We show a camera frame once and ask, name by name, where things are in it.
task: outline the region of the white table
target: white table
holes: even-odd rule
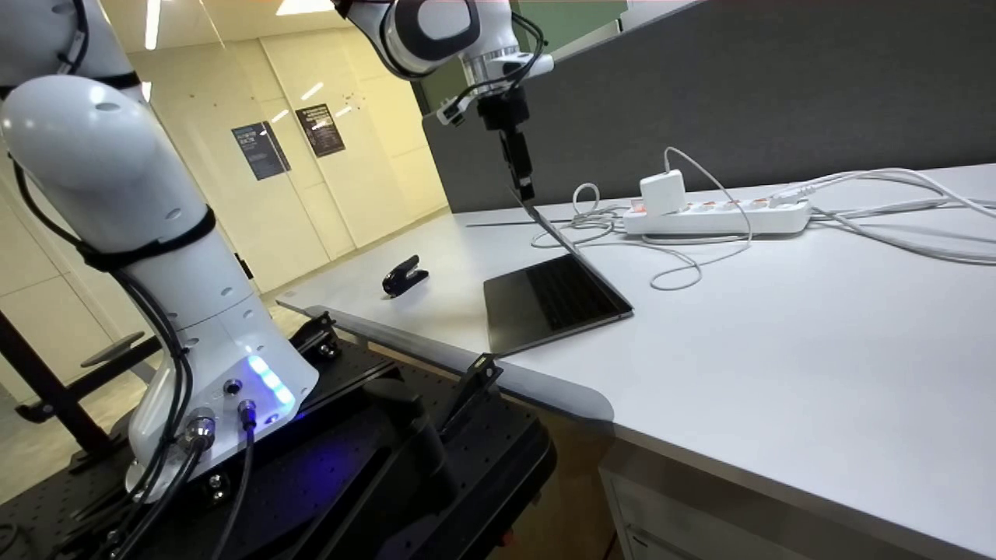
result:
[[[934,177],[996,193],[996,165]],[[822,202],[903,196],[918,193],[862,184]],[[464,370],[489,348],[482,280],[557,255],[529,249],[538,227],[467,227],[510,218],[523,212],[439,215],[283,299]],[[893,221],[993,230],[968,212]],[[433,277],[386,299],[380,280],[408,255]],[[697,286],[654,292],[647,280],[669,258],[619,246],[585,255],[635,317],[507,358],[507,392],[607,420],[641,448],[781,501],[859,516],[884,538],[928,535],[996,557],[996,271],[815,230],[759,240]]]

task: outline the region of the white power strip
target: white power strip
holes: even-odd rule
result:
[[[753,236],[797,236],[809,227],[809,205],[797,199],[738,199]],[[728,199],[685,202],[675,215],[647,215],[644,202],[616,218],[626,236],[728,236],[747,233],[744,215]]]

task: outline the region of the poster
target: poster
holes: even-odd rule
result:
[[[296,112],[299,112],[299,121],[305,128],[305,137],[311,143],[314,159],[324,159],[324,156],[333,156],[333,152],[345,149],[345,143],[339,137],[339,128],[336,128],[336,118],[333,118],[327,103],[305,106],[305,109],[296,109]]]
[[[289,171],[286,156],[268,121],[252,121],[252,124],[233,128],[230,134],[237,137],[255,180]]]

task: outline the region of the ceiling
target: ceiling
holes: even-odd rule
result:
[[[125,53],[146,50],[153,3],[159,3],[156,50],[352,28],[339,12],[277,19],[280,0],[103,0]]]

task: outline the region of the wall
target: wall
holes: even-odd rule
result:
[[[386,75],[355,31],[131,59],[261,292],[445,208],[411,87]],[[293,109],[314,103],[336,112],[345,152],[311,156]],[[249,121],[271,121],[289,174],[252,177],[230,134]],[[0,311],[59,376],[75,380],[87,355],[146,327],[112,280],[34,224],[9,168],[0,187]],[[0,386],[19,401],[34,398],[3,358]]]

